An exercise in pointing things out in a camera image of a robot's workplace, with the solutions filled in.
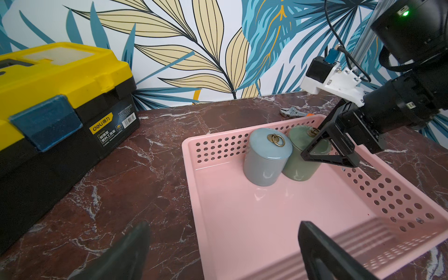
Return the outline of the pink plastic basket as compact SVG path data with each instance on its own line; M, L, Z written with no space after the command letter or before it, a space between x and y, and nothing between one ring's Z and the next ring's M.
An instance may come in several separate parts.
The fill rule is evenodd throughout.
M253 127L188 138L185 171L208 280L304 280L298 232L310 221L384 279L448 238L448 213L398 172L356 148L379 172L322 164L297 182L259 187L244 175Z

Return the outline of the orange handled adjustable wrench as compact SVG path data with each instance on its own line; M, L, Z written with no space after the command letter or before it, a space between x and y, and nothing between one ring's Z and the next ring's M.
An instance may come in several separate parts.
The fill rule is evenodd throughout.
M294 119L294 118L302 118L302 117L310 117L313 116L311 113L304 113L300 112L296 107L290 107L290 108L282 108L280 110L280 115L282 117L288 118L288 119Z

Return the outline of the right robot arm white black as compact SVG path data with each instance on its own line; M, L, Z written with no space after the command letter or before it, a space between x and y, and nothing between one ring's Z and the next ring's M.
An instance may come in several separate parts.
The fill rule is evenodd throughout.
M380 65L399 76L365 93L360 76L316 57L302 89L331 93L340 102L313 132L304 161L355 168L357 145L381 152L385 133L422 127L448 108L448 3L397 1L371 28L383 42Z

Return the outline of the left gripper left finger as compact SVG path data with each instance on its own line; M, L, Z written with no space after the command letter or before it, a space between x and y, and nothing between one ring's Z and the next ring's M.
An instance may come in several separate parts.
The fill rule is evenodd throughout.
M141 222L72 279L140 280L150 242L150 226Z

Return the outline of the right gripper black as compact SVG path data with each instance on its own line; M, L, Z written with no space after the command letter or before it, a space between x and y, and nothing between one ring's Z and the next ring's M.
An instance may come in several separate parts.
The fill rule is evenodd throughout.
M301 152L307 162L357 168L355 145L372 154L384 150L385 133L400 127L422 127L448 108L448 68L426 66L410 70L364 96L364 105L345 105Z

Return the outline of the right aluminium corner post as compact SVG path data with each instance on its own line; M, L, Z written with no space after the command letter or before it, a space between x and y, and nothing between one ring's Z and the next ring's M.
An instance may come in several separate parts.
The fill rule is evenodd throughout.
M381 16L387 9L389 9L396 0L379 0L375 9L372 12L367 24L362 31L358 42L355 45L355 48L351 54L351 56L359 63L362 64L363 59L368 52L371 44L374 39L377 38L377 35L372 31L371 26L375 22L375 20Z

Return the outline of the blue-grey tea canister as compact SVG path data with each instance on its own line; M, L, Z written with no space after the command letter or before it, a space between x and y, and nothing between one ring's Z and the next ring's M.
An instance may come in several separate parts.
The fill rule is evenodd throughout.
M261 187L273 185L292 155L289 138L271 128L254 130L249 137L248 149L243 164L246 178Z

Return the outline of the yellow black toolbox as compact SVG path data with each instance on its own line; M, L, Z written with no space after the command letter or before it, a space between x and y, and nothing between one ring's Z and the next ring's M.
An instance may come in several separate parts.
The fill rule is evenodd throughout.
M1 252L140 125L130 64L52 43L1 56Z

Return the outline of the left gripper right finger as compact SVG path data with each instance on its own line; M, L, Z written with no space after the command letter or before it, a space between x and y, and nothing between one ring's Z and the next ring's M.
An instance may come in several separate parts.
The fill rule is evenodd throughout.
M314 223L302 221L297 238L308 279L375 280L377 278Z

